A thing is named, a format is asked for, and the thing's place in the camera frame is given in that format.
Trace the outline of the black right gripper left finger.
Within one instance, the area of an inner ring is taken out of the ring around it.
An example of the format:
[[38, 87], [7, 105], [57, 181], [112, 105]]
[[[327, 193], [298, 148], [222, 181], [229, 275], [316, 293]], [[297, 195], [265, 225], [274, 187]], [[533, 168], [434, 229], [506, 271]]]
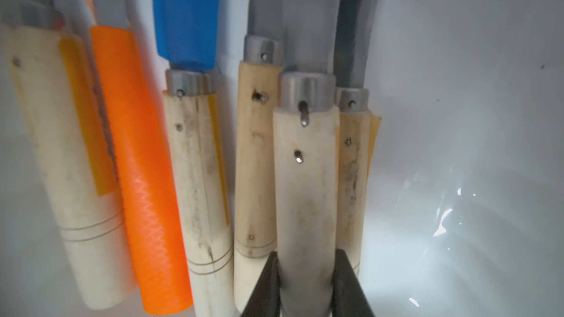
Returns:
[[270, 253], [241, 317], [280, 317], [281, 299], [277, 252]]

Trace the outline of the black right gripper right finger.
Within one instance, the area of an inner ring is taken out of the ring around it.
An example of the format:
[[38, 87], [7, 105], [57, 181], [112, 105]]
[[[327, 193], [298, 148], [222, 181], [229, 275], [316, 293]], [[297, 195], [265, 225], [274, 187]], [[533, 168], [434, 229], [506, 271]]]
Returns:
[[331, 313], [332, 317], [375, 316], [343, 249], [336, 250]]

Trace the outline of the orange collar sickle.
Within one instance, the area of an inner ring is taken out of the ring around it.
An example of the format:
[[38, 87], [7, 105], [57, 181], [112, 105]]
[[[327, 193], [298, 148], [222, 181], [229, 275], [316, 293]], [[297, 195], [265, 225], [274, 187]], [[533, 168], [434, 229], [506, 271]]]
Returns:
[[132, 263], [145, 312], [192, 306], [179, 210], [162, 120], [127, 0], [89, 0], [96, 70], [110, 125]]

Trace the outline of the white plastic storage box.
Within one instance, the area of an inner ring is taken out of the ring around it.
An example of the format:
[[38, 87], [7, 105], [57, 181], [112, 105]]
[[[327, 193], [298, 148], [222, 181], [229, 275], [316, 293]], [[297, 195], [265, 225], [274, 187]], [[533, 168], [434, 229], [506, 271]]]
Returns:
[[[248, 0], [220, 0], [216, 68], [234, 218]], [[151, 316], [79, 295], [1, 51], [1, 316]], [[563, 316], [563, 0], [379, 0], [382, 117], [359, 280], [376, 316]]]

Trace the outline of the wooden handle sickle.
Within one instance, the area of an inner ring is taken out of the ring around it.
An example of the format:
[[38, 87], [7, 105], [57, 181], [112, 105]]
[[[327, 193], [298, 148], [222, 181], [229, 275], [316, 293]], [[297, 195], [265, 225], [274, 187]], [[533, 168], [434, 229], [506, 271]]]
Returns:
[[249, 0], [239, 64], [234, 198], [234, 299], [244, 311], [277, 247], [273, 110], [281, 71], [282, 0]]
[[359, 272], [367, 184], [380, 117], [369, 107], [365, 74], [378, 0], [340, 0], [333, 72], [340, 110], [336, 246]]

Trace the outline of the blue blade sickle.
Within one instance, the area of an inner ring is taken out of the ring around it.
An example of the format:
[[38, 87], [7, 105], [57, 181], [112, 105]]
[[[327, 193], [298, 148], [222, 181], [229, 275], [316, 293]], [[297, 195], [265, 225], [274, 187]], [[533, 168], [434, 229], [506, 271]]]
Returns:
[[219, 0], [153, 0], [184, 251], [197, 316], [232, 316], [234, 248], [223, 167], [216, 62]]

